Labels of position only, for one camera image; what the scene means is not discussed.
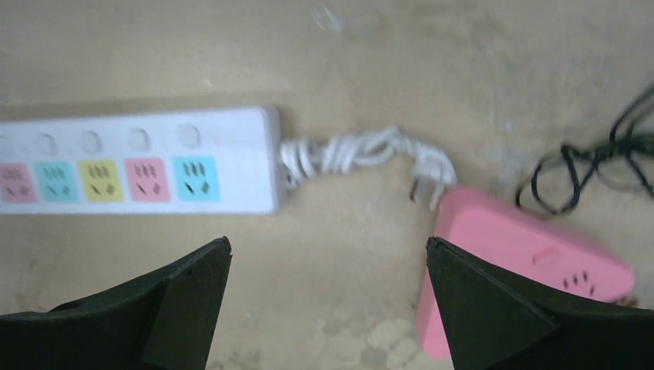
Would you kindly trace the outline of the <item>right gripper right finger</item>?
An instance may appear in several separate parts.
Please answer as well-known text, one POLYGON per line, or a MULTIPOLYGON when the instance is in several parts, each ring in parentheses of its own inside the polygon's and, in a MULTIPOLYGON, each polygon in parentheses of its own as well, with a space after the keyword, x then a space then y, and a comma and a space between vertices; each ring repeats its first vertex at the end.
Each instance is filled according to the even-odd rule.
POLYGON ((550 288, 439 237, 426 266, 456 369, 651 369, 653 313, 550 288))

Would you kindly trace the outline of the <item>pink triangular power socket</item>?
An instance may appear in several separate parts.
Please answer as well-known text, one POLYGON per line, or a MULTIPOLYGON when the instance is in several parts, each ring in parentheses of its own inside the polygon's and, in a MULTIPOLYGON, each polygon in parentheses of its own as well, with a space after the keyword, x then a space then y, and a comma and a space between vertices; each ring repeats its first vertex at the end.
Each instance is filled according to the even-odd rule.
POLYGON ((583 298, 615 303, 635 286, 633 269, 602 243, 478 190, 447 192, 434 234, 490 264, 583 298))

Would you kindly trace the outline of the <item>white multicolour power strip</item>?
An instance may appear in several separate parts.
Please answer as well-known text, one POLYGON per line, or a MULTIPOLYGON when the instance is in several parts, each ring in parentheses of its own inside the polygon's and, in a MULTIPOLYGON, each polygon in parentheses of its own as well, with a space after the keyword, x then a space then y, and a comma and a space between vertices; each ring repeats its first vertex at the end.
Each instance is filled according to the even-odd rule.
POLYGON ((3 214, 271 214, 287 190, 271 106, 1 125, 3 214))

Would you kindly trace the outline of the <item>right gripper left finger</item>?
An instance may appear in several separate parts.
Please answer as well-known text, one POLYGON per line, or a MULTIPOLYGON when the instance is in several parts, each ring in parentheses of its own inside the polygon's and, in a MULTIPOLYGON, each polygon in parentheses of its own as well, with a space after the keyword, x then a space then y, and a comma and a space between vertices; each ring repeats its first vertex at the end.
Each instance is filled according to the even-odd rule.
POLYGON ((50 311, 1 317, 3 369, 203 369, 232 253, 222 237, 50 311))

